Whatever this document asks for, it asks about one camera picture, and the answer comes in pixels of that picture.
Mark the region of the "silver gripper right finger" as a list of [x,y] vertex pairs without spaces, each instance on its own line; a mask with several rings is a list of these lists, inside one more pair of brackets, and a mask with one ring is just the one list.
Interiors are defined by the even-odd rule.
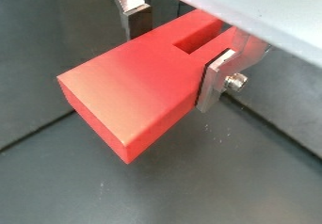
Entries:
[[206,63],[195,106],[206,112],[230,89],[239,92],[247,77],[242,71],[255,65],[270,50],[270,44],[237,27],[230,27],[221,36],[229,38],[225,50]]

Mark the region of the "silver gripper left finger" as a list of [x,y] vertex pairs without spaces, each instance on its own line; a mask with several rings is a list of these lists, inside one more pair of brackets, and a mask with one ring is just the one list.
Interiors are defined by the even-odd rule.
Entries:
[[144,0],[115,0],[126,38],[135,39],[152,30],[152,8]]

